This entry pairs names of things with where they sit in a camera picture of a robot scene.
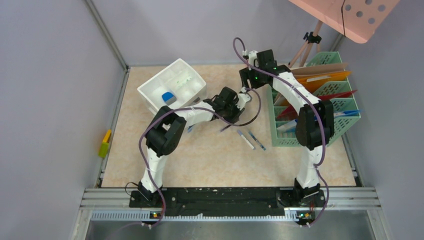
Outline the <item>dark purple pen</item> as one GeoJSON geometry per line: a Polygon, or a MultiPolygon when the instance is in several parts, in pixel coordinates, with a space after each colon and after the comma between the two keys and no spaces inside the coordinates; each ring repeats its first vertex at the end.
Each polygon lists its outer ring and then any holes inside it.
{"type": "Polygon", "coordinates": [[[219,132],[222,133],[225,130],[229,129],[230,127],[232,127],[232,125],[227,125],[227,126],[223,127],[219,132]]]}

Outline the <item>white blue pen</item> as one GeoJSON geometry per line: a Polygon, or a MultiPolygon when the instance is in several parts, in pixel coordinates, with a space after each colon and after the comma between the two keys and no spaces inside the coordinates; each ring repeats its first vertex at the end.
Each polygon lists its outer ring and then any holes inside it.
{"type": "Polygon", "coordinates": [[[241,130],[237,130],[237,133],[239,134],[239,136],[246,142],[246,144],[252,149],[255,150],[255,146],[246,138],[246,136],[242,133],[241,130]]]}

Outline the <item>blue clear gel pen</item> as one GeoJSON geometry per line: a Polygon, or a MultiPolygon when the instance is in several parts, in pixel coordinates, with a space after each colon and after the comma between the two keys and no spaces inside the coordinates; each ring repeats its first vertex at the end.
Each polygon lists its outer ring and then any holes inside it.
{"type": "Polygon", "coordinates": [[[250,130],[248,130],[247,132],[263,151],[267,150],[265,146],[259,141],[259,139],[250,130]]]}

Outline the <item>orange folder binder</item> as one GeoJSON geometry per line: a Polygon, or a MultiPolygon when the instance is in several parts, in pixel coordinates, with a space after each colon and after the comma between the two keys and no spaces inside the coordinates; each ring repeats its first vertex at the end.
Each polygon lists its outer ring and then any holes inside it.
{"type": "Polygon", "coordinates": [[[352,72],[351,71],[337,71],[330,73],[300,75],[294,74],[294,77],[301,83],[310,93],[314,93],[322,85],[327,82],[344,81],[352,72]]]}

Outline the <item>white plastic drawer organizer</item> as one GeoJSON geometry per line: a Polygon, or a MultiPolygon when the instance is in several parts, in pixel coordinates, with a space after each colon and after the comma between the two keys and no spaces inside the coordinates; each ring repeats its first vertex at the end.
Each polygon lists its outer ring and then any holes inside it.
{"type": "Polygon", "coordinates": [[[147,109],[154,115],[163,106],[172,109],[195,105],[207,97],[207,84],[200,74],[179,58],[137,88],[147,109]],[[165,92],[173,93],[177,100],[166,105],[165,92]]]}

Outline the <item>green plastic file rack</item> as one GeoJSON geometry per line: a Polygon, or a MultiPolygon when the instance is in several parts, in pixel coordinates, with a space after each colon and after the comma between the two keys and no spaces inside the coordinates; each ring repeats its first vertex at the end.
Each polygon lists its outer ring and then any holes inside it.
{"type": "MultiPolygon", "coordinates": [[[[334,95],[333,98],[322,100],[321,104],[316,103],[314,105],[322,120],[327,146],[335,142],[361,118],[360,113],[353,116],[334,118],[334,113],[337,112],[359,110],[356,100],[351,95],[352,92],[353,90],[349,81],[345,79],[343,81],[327,82],[313,93],[317,97],[334,95]]],[[[272,145],[274,147],[301,147],[302,145],[297,139],[296,128],[290,132],[277,131],[277,127],[289,122],[288,116],[290,113],[287,112],[283,116],[280,116],[288,107],[274,106],[276,96],[277,91],[273,88],[267,90],[272,145]]]]}

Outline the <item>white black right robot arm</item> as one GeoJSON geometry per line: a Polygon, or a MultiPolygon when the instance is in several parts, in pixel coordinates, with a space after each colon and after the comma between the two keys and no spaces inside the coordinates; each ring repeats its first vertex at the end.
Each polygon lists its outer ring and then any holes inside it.
{"type": "Polygon", "coordinates": [[[303,147],[299,172],[294,180],[293,200],[307,206],[320,191],[317,173],[326,154],[326,146],[334,135],[334,107],[330,100],[321,100],[310,93],[285,65],[278,65],[273,51],[239,54],[247,65],[240,77],[246,88],[258,89],[270,85],[280,93],[297,113],[295,137],[303,147]]]}

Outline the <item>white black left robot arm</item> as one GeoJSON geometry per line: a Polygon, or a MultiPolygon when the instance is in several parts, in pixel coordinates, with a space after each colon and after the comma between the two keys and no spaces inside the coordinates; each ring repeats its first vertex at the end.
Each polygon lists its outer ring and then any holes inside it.
{"type": "Polygon", "coordinates": [[[216,119],[234,125],[251,99],[246,88],[237,93],[224,87],[213,98],[204,99],[192,106],[177,109],[167,105],[161,107],[141,137],[145,140],[147,150],[147,153],[141,155],[146,168],[137,187],[141,200],[149,207],[160,202],[161,194],[158,190],[163,185],[164,167],[186,129],[216,119]]]}

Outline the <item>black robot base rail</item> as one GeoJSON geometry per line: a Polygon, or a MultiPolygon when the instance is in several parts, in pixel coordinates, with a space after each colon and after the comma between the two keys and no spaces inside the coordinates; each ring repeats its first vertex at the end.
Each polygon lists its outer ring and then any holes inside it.
{"type": "Polygon", "coordinates": [[[301,197],[293,187],[168,187],[149,197],[138,190],[131,193],[131,208],[207,210],[225,207],[322,207],[327,198],[323,190],[301,197]]]}

